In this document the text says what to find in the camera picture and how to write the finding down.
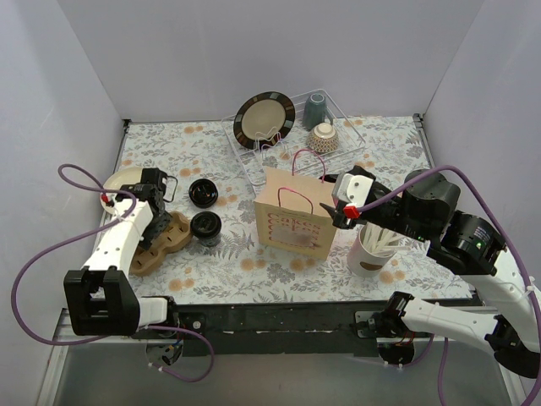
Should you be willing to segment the black cup lid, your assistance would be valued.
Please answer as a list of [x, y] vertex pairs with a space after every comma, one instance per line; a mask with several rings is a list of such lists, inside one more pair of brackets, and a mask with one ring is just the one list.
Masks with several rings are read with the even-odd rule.
[[213, 211], [202, 211], [193, 216], [190, 228], [197, 238], [214, 238], [221, 232], [221, 219]]

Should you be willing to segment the black plastic lid stack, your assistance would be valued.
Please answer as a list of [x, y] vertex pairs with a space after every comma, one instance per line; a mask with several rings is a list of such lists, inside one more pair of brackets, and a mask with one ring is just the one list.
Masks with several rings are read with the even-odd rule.
[[202, 209], [213, 206], [218, 199], [218, 189], [208, 178], [199, 178], [189, 186], [189, 199]]

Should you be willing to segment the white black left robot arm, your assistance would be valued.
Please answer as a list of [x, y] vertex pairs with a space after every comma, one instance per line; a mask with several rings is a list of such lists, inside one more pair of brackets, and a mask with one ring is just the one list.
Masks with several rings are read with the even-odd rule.
[[128, 280], [136, 250], [149, 249], [172, 221], [164, 199], [168, 179], [159, 168], [144, 168], [131, 183], [111, 189], [97, 185], [112, 219], [89, 260], [63, 280], [75, 334], [132, 336], [149, 325], [163, 338], [178, 332], [180, 319], [172, 310], [173, 300], [139, 298]]

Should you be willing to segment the paper bag pink handles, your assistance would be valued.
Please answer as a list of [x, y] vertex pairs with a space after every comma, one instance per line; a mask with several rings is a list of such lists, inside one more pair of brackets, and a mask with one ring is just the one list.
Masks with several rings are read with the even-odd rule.
[[259, 242], [274, 248], [326, 260], [336, 235], [329, 213], [333, 184], [324, 180], [326, 167], [320, 161], [316, 177], [268, 167], [265, 187], [254, 199]]

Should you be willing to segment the dark translucent takeout cup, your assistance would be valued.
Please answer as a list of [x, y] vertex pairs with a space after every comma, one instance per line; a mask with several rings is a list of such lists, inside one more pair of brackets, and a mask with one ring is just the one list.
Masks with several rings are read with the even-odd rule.
[[199, 243], [204, 247], [216, 247], [221, 242], [221, 234], [216, 235], [197, 235]]

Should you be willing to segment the brown cardboard cup carrier stack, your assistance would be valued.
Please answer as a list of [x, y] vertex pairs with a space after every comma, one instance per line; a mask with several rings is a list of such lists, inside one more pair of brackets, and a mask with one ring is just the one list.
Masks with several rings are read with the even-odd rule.
[[172, 212], [172, 220], [166, 229], [143, 250], [138, 247], [130, 264], [129, 274], [144, 277], [158, 270], [166, 256], [182, 250], [192, 239], [190, 220], [178, 211]]

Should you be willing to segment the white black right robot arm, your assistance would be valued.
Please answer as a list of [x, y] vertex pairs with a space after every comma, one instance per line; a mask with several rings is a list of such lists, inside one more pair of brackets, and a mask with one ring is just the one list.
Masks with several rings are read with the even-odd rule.
[[495, 216], [486, 218], [456, 208], [461, 190], [444, 176], [446, 166], [409, 173], [390, 190], [365, 169], [326, 176], [334, 187], [331, 205], [323, 204], [333, 225], [351, 229], [374, 224], [428, 243], [427, 256], [466, 283], [498, 313], [474, 315], [395, 292], [385, 308], [361, 327], [376, 337], [427, 332], [492, 354], [519, 376], [540, 372], [540, 291], [525, 276], [516, 248]]

